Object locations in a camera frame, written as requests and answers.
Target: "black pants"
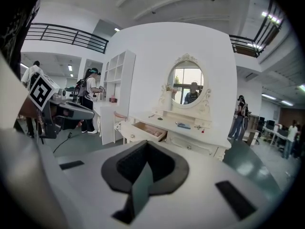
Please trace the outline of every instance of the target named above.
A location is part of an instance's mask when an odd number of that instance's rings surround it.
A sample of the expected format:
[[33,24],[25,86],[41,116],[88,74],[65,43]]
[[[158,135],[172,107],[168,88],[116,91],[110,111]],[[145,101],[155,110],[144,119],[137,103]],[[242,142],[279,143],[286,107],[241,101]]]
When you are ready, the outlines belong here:
[[[91,100],[89,100],[85,97],[82,97],[82,98],[80,98],[80,101],[81,101],[82,106],[93,110],[93,102]],[[84,132],[84,131],[93,132],[94,131],[94,127],[93,127],[93,124],[92,124],[92,119],[91,120],[84,120],[81,123],[81,131],[82,132]]]
[[[34,119],[34,120],[35,120],[35,124],[36,124],[36,129],[37,129],[37,125],[38,125],[38,133],[39,133],[39,135],[41,135],[41,126],[40,126],[40,124],[37,123],[37,119]],[[27,126],[28,126],[29,135],[34,135],[34,127],[33,127],[32,118],[26,117],[26,122],[27,122]]]

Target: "floor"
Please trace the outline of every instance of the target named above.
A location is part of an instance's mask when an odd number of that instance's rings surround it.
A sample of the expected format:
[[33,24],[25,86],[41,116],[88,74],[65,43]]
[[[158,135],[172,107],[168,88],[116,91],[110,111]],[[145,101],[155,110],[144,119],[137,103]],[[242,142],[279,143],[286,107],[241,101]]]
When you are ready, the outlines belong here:
[[[25,122],[20,121],[20,125],[26,130]],[[56,139],[45,139],[44,143],[54,151],[67,139],[69,132],[70,130],[60,131]],[[81,155],[123,143],[121,139],[116,144],[102,145],[99,134],[82,134],[80,128],[71,132],[72,137],[56,150],[54,154],[56,157]],[[254,145],[251,148],[242,141],[231,140],[231,142],[232,148],[226,151],[224,163],[253,181],[270,200],[277,198],[293,181],[301,163],[299,160],[292,157],[288,160],[283,159],[277,147],[270,146],[262,139],[260,139],[260,145]]]

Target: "brown wall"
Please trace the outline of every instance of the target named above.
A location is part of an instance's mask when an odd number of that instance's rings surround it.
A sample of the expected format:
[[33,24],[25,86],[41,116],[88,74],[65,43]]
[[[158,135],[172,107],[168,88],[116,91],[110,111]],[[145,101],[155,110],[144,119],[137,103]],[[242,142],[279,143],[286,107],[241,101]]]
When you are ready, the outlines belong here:
[[301,126],[304,125],[305,109],[281,108],[279,124],[289,127],[293,120],[296,120]]

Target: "black cable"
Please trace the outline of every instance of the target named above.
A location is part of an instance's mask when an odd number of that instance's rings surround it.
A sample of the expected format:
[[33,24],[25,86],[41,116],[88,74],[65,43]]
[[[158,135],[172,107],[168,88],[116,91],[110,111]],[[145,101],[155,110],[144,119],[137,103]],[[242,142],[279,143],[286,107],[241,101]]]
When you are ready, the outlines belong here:
[[59,148],[60,145],[62,145],[62,144],[65,143],[66,141],[68,141],[68,140],[71,138],[71,136],[72,136],[72,132],[69,132],[67,139],[64,140],[61,144],[59,144],[59,145],[57,146],[57,148]]

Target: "white chair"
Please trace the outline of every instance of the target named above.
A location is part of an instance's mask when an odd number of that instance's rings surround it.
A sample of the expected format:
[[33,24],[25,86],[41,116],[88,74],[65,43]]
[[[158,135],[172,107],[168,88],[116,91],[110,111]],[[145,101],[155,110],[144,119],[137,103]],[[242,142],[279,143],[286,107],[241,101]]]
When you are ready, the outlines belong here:
[[115,143],[115,131],[121,132],[121,123],[122,121],[126,121],[127,117],[124,115],[121,115],[114,111],[113,113],[113,126],[114,126],[114,132],[113,132],[113,142]]

